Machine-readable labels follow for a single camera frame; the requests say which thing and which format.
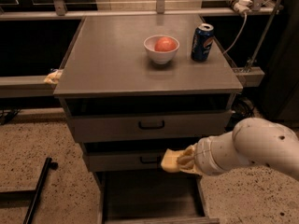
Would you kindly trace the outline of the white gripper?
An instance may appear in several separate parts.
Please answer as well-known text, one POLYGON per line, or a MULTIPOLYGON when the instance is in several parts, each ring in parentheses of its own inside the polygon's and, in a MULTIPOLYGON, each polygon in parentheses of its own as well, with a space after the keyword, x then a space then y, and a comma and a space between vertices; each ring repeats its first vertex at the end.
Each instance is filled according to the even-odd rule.
POLYGON ((178 156, 177 164, 181 172, 191 175, 220 175, 232 170, 237 165, 232 134, 200 139, 195 145, 195 154, 194 146, 188 146, 178 156))

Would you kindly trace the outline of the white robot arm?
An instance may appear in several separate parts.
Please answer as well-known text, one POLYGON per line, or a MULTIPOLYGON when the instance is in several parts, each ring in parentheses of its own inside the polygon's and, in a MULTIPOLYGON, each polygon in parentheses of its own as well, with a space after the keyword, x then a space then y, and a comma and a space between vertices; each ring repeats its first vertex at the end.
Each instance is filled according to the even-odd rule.
POLYGON ((263 165, 299 180, 299 139, 288 127, 248 118, 232 131, 200 139, 177 158, 178 169, 198 175, 221 175, 240 167, 263 165))

